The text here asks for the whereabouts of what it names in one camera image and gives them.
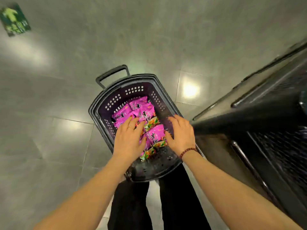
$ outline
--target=person's left hand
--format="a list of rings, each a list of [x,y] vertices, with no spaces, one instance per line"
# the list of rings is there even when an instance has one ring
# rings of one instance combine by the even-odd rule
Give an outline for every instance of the person's left hand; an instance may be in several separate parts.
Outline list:
[[[145,121],[141,122],[136,129],[134,129],[137,121],[138,118],[132,119],[132,117],[129,117],[117,129],[114,141],[113,156],[121,158],[127,162],[129,166],[141,155],[146,143],[146,137],[142,139],[141,144],[139,143]]]

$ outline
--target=person's left arm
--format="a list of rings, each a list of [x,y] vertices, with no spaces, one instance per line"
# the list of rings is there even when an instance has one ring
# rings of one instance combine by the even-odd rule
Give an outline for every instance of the person's left arm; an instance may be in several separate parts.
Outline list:
[[[139,138],[144,126],[136,129],[137,118],[130,117],[117,130],[113,156],[107,165],[58,209],[38,223],[34,230],[95,230],[109,205],[122,175],[141,154],[146,137]]]

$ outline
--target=basket handle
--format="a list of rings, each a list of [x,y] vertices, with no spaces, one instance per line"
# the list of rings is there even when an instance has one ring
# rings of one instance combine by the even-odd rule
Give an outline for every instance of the basket handle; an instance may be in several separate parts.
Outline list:
[[[96,78],[97,84],[100,85],[103,89],[105,89],[106,87],[105,87],[103,84],[101,84],[101,81],[102,81],[103,79],[106,79],[107,77],[113,75],[114,73],[117,73],[117,72],[119,72],[119,71],[121,71],[121,70],[124,70],[124,69],[125,69],[126,72],[127,72],[127,76],[130,76],[130,73],[129,73],[129,70],[128,70],[127,65],[123,64],[123,65],[117,66],[116,68],[113,68],[113,69],[111,69],[111,70],[109,70],[109,71],[103,73],[102,75],[98,76],[98,77]]]

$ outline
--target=shopping basket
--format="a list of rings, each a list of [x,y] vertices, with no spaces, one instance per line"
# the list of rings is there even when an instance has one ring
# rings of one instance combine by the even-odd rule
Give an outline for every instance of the shopping basket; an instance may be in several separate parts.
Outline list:
[[[126,77],[115,81],[108,87],[101,84],[103,79],[124,69],[127,72]],[[97,77],[96,82],[104,90],[91,104],[89,114],[111,152],[114,149],[116,134],[116,128],[112,123],[111,116],[123,107],[128,100],[135,97],[148,96],[154,105],[160,122],[173,135],[173,127],[167,117],[174,114],[181,116],[181,114],[154,74],[136,74],[131,76],[128,67],[121,65]],[[161,147],[157,149],[157,153],[153,157],[146,161],[142,162],[139,159],[134,161],[125,173],[125,177],[133,182],[148,182],[170,173],[180,163],[181,160],[169,146]]]

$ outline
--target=person's right arm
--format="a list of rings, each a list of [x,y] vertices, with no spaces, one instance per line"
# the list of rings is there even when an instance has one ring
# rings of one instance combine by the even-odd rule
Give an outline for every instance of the person's right arm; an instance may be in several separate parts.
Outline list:
[[[187,148],[195,148],[194,131],[189,121],[178,115],[169,117],[169,120],[173,124],[174,139],[168,132],[165,132],[165,136],[174,152],[179,156]],[[196,151],[187,151],[182,160],[231,230],[302,229],[270,201],[208,162]]]

